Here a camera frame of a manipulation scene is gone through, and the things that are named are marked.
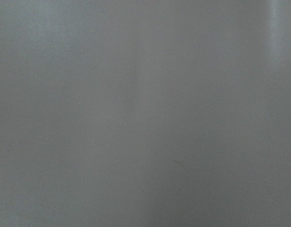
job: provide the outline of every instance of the smooth gray panel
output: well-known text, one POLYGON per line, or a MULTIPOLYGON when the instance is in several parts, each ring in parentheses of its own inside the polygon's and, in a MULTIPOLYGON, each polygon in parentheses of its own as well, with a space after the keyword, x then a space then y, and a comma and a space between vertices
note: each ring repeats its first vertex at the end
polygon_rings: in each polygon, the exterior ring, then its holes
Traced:
POLYGON ((291 226, 291 0, 0 0, 0 227, 291 226))

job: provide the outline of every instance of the metallic surface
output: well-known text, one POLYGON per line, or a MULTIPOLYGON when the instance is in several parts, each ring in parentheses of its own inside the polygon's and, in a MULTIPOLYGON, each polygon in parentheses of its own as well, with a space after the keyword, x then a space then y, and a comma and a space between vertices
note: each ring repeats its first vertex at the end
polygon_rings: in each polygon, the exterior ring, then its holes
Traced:
POLYGON ((291 0, 0 0, 0 227, 291 226, 291 0))

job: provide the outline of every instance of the gray background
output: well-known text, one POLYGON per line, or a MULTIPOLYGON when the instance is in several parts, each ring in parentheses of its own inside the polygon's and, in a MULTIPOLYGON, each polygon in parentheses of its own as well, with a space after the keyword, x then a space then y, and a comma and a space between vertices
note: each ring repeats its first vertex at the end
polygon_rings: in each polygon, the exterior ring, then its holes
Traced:
POLYGON ((0 227, 291 226, 291 0, 0 0, 0 227))

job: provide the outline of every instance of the gray surface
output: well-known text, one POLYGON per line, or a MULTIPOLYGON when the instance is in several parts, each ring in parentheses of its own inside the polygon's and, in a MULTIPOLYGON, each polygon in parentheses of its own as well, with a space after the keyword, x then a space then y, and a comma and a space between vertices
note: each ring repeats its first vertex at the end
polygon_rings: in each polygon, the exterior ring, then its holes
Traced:
POLYGON ((291 226, 291 0, 0 0, 0 227, 291 226))

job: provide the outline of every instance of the gray wall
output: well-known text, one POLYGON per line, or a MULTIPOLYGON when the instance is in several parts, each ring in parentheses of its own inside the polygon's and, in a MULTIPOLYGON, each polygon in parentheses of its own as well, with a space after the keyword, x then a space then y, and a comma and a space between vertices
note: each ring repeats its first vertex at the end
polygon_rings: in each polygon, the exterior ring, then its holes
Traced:
POLYGON ((291 226, 291 0, 0 0, 0 227, 291 226))

